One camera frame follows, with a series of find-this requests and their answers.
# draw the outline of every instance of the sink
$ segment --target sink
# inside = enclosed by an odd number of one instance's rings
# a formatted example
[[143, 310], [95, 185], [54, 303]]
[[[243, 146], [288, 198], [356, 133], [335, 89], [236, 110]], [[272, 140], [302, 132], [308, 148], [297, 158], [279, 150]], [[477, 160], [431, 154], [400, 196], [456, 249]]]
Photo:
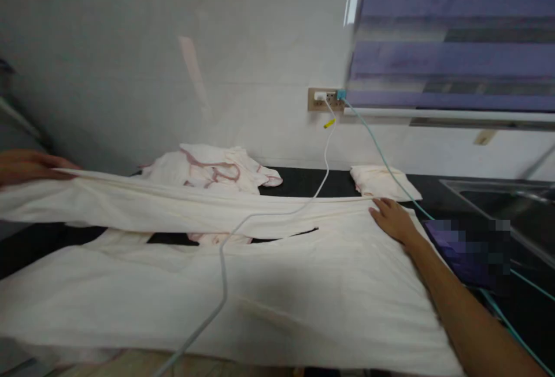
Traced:
[[[482, 216], [510, 220], [514, 241], [555, 269], [555, 206], [526, 197], [540, 194], [545, 186], [446, 179], [441, 182]], [[512, 251], [512, 254], [523, 252]], [[530, 267], [531, 264], [537, 265], [532, 258], [512, 261], [523, 264], [522, 267]]]

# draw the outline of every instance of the white wall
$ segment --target white wall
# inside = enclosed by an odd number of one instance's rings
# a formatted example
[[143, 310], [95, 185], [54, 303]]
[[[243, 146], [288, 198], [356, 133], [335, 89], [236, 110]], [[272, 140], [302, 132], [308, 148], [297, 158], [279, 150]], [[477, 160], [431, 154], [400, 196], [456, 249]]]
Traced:
[[[346, 0], [2, 0], [0, 57], [14, 91], [61, 153], [128, 174], [180, 142], [239, 145], [263, 164], [323, 167], [325, 115], [309, 86], [343, 86], [352, 43]], [[515, 178], [554, 133], [377, 124], [409, 173]], [[379, 162], [364, 127], [342, 118], [332, 168]], [[539, 174], [555, 180], [553, 160]]]

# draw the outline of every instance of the white fabric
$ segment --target white fabric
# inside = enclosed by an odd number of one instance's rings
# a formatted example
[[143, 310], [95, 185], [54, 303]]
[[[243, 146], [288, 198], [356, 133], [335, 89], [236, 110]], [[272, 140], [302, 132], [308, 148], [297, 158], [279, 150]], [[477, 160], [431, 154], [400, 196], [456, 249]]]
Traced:
[[[138, 178], [148, 182], [168, 186], [192, 186], [203, 189], [246, 192], [260, 195], [258, 187], [278, 186], [283, 182], [279, 173], [268, 169], [247, 155], [241, 147], [221, 149], [208, 145], [181, 144], [179, 151], [165, 153], [151, 165], [144, 167]], [[71, 226], [86, 226], [86, 223], [69, 223]], [[87, 246], [94, 247], [101, 243], [146, 243], [152, 234], [133, 234], [120, 230], [108, 229], [97, 240]], [[199, 245], [218, 245], [225, 237], [223, 234], [189, 233], [188, 237]], [[230, 239], [235, 243], [249, 244], [251, 237], [234, 235]]]
[[[391, 172], [415, 200], [422, 199], [420, 192], [409, 182], [403, 172], [394, 168], [391, 168]], [[385, 166], [353, 166], [351, 167], [351, 176], [356, 184], [357, 191], [362, 196], [389, 198], [397, 202], [410, 201], [410, 198], [391, 177]]]
[[[306, 201], [74, 173], [81, 177], [6, 188], [0, 217], [215, 233]], [[230, 298], [189, 352], [259, 365], [461, 375], [410, 259], [368, 215], [371, 205], [316, 199], [293, 217], [245, 224], [243, 234], [283, 239], [226, 246]], [[62, 249], [0, 282], [0, 335], [35, 346], [175, 350], [220, 300], [217, 251], [113, 242]]]
[[260, 195], [260, 185], [277, 186], [283, 182], [278, 172], [251, 159], [241, 147], [181, 144], [179, 149], [144, 167], [140, 178], [169, 186], [187, 184], [253, 195]]

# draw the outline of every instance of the person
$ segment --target person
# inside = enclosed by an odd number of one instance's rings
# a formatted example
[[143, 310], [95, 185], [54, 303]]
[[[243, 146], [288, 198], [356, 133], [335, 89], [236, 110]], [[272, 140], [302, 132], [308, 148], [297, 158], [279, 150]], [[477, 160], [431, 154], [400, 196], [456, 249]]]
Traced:
[[[39, 151], [5, 151], [0, 153], [0, 186], [74, 177], [54, 168], [79, 169], [64, 158]], [[383, 231], [404, 246], [413, 260], [466, 374], [545, 376], [542, 368], [441, 261], [407, 211], [391, 199], [373, 201], [378, 209], [370, 208], [370, 214]]]
[[36, 150], [9, 150], [0, 153], [0, 187], [36, 179], [69, 180], [74, 176], [54, 168], [80, 169], [70, 161]]

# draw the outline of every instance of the white cable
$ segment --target white cable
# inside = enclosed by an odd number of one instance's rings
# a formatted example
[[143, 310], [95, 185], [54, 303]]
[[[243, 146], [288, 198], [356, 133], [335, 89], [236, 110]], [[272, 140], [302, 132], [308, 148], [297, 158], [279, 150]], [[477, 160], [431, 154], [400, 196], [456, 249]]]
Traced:
[[[332, 120], [335, 120], [335, 114], [334, 111], [331, 109], [330, 105], [328, 104], [327, 101], [324, 101], [325, 104], [328, 106], [328, 109], [330, 110], [331, 115], [333, 116]], [[322, 189], [322, 187], [324, 186], [324, 183], [326, 181], [326, 179], [328, 178], [328, 175], [330, 174], [330, 166], [328, 165], [328, 158], [327, 158], [327, 154], [328, 154], [328, 146], [330, 145], [330, 139], [332, 134], [335, 131], [335, 126], [337, 125], [337, 122], [333, 123], [333, 128], [330, 131], [330, 134], [328, 135], [328, 139], [325, 142], [325, 149], [324, 149], [324, 162], [325, 162], [325, 176], [324, 179], [322, 180], [322, 183], [320, 183], [320, 187], [318, 188], [318, 190], [316, 191], [316, 193], [314, 194], [314, 196], [308, 200], [306, 203], [304, 203], [300, 208], [295, 209], [291, 212], [278, 212], [278, 213], [255, 213], [255, 214], [251, 214], [248, 215], [248, 217], [246, 217], [245, 219], [243, 219], [239, 225], [237, 225], [233, 231], [231, 231], [229, 233], [229, 235], [221, 242], [220, 244], [220, 265], [221, 265], [221, 282], [222, 282], [222, 287], [223, 287], [223, 293], [222, 293], [222, 298], [220, 303], [218, 304], [218, 306], [216, 307], [216, 309], [214, 309], [214, 311], [204, 320], [204, 322], [202, 322], [200, 324], [200, 326], [187, 338], [187, 340], [185, 341], [185, 343], [183, 343], [183, 345], [181, 346], [181, 348], [179, 348], [177, 351], [175, 351], [175, 353], [168, 359], [168, 361], [166, 361], [154, 374], [153, 377], [162, 377], [162, 375], [170, 369], [171, 366], [173, 366], [173, 364], [175, 363], [175, 361], [177, 361], [177, 359], [185, 352], [187, 351], [187, 349], [193, 344], [193, 342], [195, 342], [195, 340], [198, 338], [198, 336], [204, 331], [204, 329], [210, 324], [210, 322], [212, 322], [214, 320], [214, 318], [216, 316], [218, 316], [218, 314], [220, 313], [220, 311], [222, 310], [222, 308], [225, 305], [225, 302], [227, 301], [227, 272], [225, 271], [225, 257], [224, 257], [224, 245], [225, 243], [227, 243], [227, 241], [230, 239], [230, 237], [232, 235], [234, 235], [240, 228], [241, 226], [243, 226], [243, 224], [245, 224], [245, 222], [247, 222], [249, 219], [251, 219], [252, 217], [256, 217], [256, 216], [268, 216], [268, 215], [294, 215], [297, 212], [302, 211], [303, 209], [305, 209], [312, 201], [314, 201], [314, 199], [316, 199], [316, 197], [318, 196], [318, 194], [320, 193], [320, 190]]]

